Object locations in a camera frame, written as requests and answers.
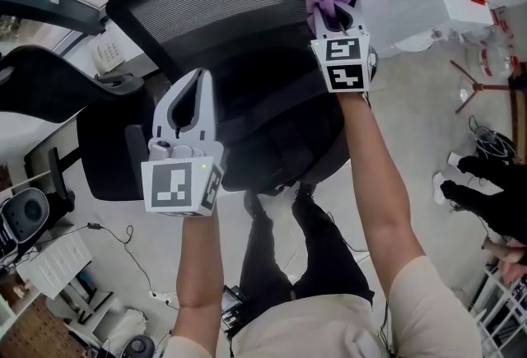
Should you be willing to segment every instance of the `forearm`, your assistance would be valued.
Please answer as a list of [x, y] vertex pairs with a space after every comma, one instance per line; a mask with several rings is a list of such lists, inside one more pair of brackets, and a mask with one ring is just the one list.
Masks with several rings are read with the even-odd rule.
[[215, 210], [183, 221], [177, 295], [180, 311], [173, 336], [187, 337], [215, 356], [222, 317], [223, 266]]
[[377, 122], [358, 95], [338, 96], [352, 162], [353, 187], [371, 261], [389, 295], [406, 264], [424, 254], [410, 223], [408, 193]]
[[215, 211], [210, 217], [185, 217], [177, 295], [182, 307], [220, 304], [223, 266]]
[[365, 230], [410, 225], [408, 193], [375, 117], [358, 95], [339, 95], [352, 162], [357, 208]]

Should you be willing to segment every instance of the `person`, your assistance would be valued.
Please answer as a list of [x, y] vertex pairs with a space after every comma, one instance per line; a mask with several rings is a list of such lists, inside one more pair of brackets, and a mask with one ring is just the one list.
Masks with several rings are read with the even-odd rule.
[[[357, 209], [371, 261], [388, 298], [397, 356], [480, 358], [476, 323], [442, 283], [413, 233], [408, 194], [373, 113], [357, 94], [338, 94], [338, 99], [345, 119]], [[387, 357], [375, 334], [372, 293], [366, 278], [348, 260], [351, 254], [344, 252], [342, 237], [332, 222], [320, 215], [309, 199], [311, 194], [304, 186], [296, 200], [296, 219], [303, 225], [310, 252], [306, 274], [285, 298], [291, 287], [278, 280], [279, 269], [270, 272], [276, 275], [276, 284], [287, 288], [276, 291], [274, 281], [258, 277], [260, 271], [269, 272], [265, 267], [256, 263], [245, 269], [254, 276], [245, 274], [242, 279], [257, 281], [257, 294], [266, 291], [273, 299], [270, 304], [256, 305], [266, 310], [259, 314], [261, 309], [254, 309], [257, 316], [235, 336], [232, 346], [236, 356]], [[258, 225], [269, 231], [270, 223], [261, 213], [254, 216], [259, 218], [263, 221], [254, 222], [253, 229]], [[218, 221], [216, 212], [211, 217], [184, 219], [176, 282], [180, 310], [165, 358], [211, 358], [216, 354], [223, 291]], [[331, 243], [340, 246], [329, 247]], [[263, 251], [269, 254], [271, 247]], [[263, 260], [262, 266], [271, 262]], [[317, 277], [317, 272], [324, 277]], [[291, 293], [297, 291], [295, 298]]]
[[477, 190], [447, 180], [441, 172], [432, 178], [434, 200], [442, 204], [451, 200], [464, 210], [488, 223], [499, 235], [511, 236], [527, 244], [527, 215], [523, 201], [526, 165], [504, 165], [476, 156], [462, 157], [451, 152], [447, 163], [462, 173], [488, 179], [503, 191], [488, 196]]
[[508, 286], [527, 274], [527, 247], [515, 239], [509, 239], [506, 245], [502, 245], [487, 237], [481, 248], [500, 259], [497, 266], [504, 285]]
[[485, 238], [482, 249], [490, 251], [494, 256], [505, 263], [518, 263], [527, 266], [527, 248], [510, 247], [493, 242], [490, 238]]

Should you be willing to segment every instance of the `power strip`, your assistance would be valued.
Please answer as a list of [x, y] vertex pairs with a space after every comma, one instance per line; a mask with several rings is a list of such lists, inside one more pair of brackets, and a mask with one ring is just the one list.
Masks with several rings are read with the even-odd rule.
[[150, 297], [154, 300], [163, 301], [167, 305], [179, 306], [178, 296], [175, 292], [154, 292], [149, 291]]

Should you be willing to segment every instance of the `beige shirt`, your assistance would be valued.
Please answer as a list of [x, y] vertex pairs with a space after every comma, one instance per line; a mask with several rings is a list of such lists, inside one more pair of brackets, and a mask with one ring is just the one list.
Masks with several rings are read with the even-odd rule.
[[[430, 260], [415, 258], [389, 293], [397, 354], [403, 358], [481, 358], [473, 319], [442, 283]], [[323, 295], [272, 307], [233, 342], [240, 358], [385, 358], [370, 303], [354, 295]], [[165, 358], [211, 358], [196, 342], [172, 337]]]

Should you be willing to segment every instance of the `black pants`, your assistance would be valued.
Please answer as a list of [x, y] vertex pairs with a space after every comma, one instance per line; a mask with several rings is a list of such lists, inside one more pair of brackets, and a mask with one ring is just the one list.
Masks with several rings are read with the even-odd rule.
[[366, 277], [324, 211], [308, 196], [297, 198], [292, 211], [304, 232], [307, 270], [292, 285], [274, 259], [273, 222], [266, 216], [254, 219], [240, 280], [249, 297], [244, 325], [293, 297], [351, 294], [373, 301]]
[[441, 191], [445, 198], [484, 219], [500, 235], [511, 236], [522, 244], [527, 243], [527, 167], [502, 165], [492, 160], [467, 156], [459, 160], [461, 172], [485, 178], [503, 191], [485, 195], [452, 181], [445, 181]]

